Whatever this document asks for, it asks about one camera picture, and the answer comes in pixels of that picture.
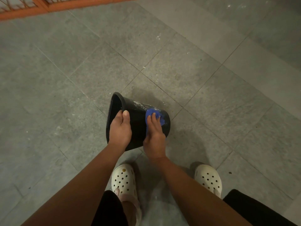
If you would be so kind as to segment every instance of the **right hand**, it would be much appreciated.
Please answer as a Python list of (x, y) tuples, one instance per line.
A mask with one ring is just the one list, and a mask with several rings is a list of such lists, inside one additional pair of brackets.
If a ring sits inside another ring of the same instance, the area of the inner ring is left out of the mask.
[(144, 152), (151, 162), (166, 158), (165, 139), (162, 131), (160, 117), (156, 119), (156, 114), (147, 117), (148, 133), (143, 141)]

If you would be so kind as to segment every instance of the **white crocs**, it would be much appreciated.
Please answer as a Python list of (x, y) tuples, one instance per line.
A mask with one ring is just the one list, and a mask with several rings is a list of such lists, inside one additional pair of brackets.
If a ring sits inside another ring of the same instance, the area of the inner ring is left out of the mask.
[(194, 179), (216, 196), (221, 197), (222, 181), (213, 167), (205, 164), (199, 165), (195, 170)]
[(112, 190), (121, 202), (129, 201), (136, 207), (136, 226), (138, 226), (142, 212), (138, 201), (135, 174), (131, 165), (122, 164), (113, 171)]

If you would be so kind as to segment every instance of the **left hand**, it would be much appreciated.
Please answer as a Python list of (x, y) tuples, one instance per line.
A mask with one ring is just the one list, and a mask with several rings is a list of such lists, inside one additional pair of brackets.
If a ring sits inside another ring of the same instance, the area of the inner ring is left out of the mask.
[(116, 151), (120, 151), (120, 155), (122, 155), (130, 143), (131, 137), (130, 114), (127, 110), (123, 113), (120, 110), (111, 123), (108, 145), (111, 145)]

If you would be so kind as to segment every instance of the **black shorts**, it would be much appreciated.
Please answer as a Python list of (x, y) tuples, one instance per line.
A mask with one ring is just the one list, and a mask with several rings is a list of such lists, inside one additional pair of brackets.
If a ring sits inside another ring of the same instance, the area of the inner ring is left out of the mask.
[[(231, 190), (224, 198), (224, 202), (231, 206), (231, 208), (238, 212), (253, 226), (297, 226), (280, 214), (276, 213), (274, 210), (239, 192), (238, 190)], [(122, 204), (116, 194), (112, 191), (107, 190), (104, 192), (92, 225), (129, 226), (126, 220), (126, 215), (123, 212)]]

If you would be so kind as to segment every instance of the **blue sponge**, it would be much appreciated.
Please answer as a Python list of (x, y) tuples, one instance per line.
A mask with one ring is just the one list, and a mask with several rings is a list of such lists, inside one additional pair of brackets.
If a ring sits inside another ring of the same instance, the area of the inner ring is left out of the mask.
[(158, 119), (159, 116), (161, 116), (161, 118), (160, 118), (160, 124), (161, 124), (161, 126), (165, 124), (165, 120), (162, 117), (162, 114), (160, 113), (160, 110), (157, 110), (155, 108), (149, 108), (148, 110), (146, 110), (146, 113), (145, 113), (146, 135), (148, 134), (148, 122), (147, 122), (147, 118), (148, 118), (149, 115), (152, 115), (153, 113), (156, 114), (156, 119)]

